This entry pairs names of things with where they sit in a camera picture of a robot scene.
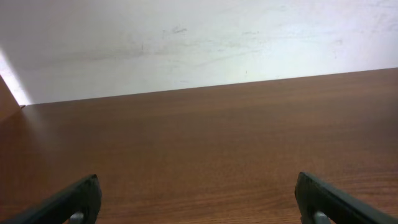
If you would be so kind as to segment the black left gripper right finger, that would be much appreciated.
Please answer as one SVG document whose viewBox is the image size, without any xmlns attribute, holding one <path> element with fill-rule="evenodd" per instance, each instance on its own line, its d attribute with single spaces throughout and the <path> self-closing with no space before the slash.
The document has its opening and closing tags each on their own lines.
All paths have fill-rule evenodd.
<svg viewBox="0 0 398 224">
<path fill-rule="evenodd" d="M 397 218 L 365 204 L 307 172 L 300 172 L 298 175 L 295 199 L 303 224 L 397 224 Z"/>
</svg>

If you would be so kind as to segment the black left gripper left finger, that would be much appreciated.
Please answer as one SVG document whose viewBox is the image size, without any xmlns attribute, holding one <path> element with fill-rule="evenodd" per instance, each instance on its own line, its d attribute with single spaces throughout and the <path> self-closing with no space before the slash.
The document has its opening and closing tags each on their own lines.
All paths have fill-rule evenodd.
<svg viewBox="0 0 398 224">
<path fill-rule="evenodd" d="M 95 224 L 101 208 L 101 188 L 91 174 L 45 199 L 40 204 L 3 220 L 3 223 L 89 223 Z"/>
</svg>

